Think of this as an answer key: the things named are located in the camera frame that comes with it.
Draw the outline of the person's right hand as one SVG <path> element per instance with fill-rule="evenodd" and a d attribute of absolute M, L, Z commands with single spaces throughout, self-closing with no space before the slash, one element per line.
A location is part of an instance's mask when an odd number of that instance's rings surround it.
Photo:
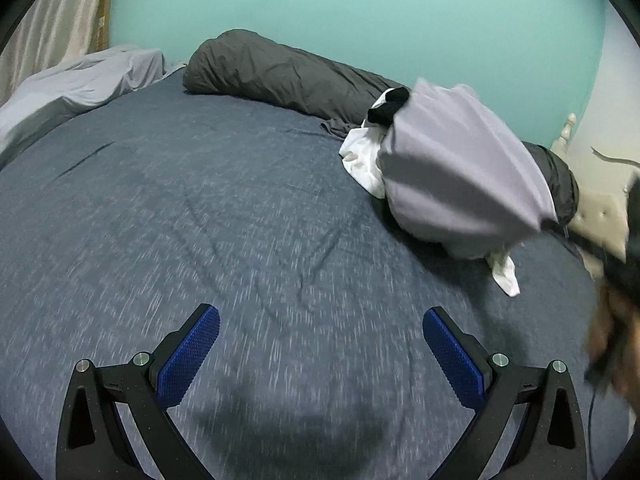
<path fill-rule="evenodd" d="M 639 399 L 639 308 L 622 292 L 601 280 L 598 302 L 587 333 L 590 364 L 604 355 L 616 322 L 625 326 L 626 340 L 613 365 L 612 386 L 629 404 L 634 404 Z"/>

